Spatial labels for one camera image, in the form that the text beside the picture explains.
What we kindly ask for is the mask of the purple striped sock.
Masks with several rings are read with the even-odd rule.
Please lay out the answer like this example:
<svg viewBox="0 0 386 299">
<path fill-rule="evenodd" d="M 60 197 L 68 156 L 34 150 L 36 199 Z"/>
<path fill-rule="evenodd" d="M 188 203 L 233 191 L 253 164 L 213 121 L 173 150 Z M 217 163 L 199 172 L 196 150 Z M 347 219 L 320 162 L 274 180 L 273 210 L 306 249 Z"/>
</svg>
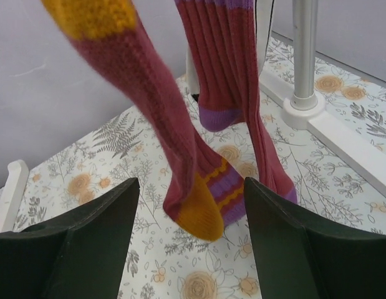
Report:
<svg viewBox="0 0 386 299">
<path fill-rule="evenodd" d="M 163 209 L 195 237 L 215 241 L 244 216 L 243 178 L 191 122 L 173 75 L 131 1 L 44 1 L 59 29 L 155 130 L 171 169 Z"/>
<path fill-rule="evenodd" d="M 259 180 L 297 203 L 296 188 L 259 113 L 256 1 L 176 1 L 198 79 L 200 121 L 208 131 L 245 122 Z"/>
</svg>

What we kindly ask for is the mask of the black white striped sock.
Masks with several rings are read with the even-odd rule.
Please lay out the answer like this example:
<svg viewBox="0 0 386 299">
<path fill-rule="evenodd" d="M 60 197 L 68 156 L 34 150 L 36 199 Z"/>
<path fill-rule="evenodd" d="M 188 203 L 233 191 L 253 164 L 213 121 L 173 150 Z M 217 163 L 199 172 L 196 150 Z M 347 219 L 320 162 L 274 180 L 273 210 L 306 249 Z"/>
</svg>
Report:
<svg viewBox="0 0 386 299">
<path fill-rule="evenodd" d="M 273 10 L 275 0 L 255 1 L 255 28 L 258 74 L 261 74 L 266 60 L 266 52 L 273 25 Z"/>
</svg>

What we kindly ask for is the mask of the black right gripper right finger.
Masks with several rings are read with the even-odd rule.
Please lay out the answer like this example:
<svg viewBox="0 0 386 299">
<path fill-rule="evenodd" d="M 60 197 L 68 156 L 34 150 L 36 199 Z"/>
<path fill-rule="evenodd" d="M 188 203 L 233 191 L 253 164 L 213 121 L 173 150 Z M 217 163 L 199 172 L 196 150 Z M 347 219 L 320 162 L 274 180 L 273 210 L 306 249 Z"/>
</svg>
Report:
<svg viewBox="0 0 386 299">
<path fill-rule="evenodd" d="M 386 235 L 326 219 L 253 178 L 244 200 L 263 298 L 386 298 Z"/>
</svg>

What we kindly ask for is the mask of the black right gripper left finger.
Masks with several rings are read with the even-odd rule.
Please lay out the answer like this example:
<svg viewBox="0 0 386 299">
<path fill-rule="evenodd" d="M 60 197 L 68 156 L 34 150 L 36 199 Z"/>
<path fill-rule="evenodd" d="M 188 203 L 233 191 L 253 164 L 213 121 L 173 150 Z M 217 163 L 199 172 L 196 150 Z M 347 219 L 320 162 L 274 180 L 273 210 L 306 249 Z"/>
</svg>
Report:
<svg viewBox="0 0 386 299">
<path fill-rule="evenodd" d="M 20 232 L 0 233 L 0 298 L 117 298 L 138 179 Z"/>
</svg>

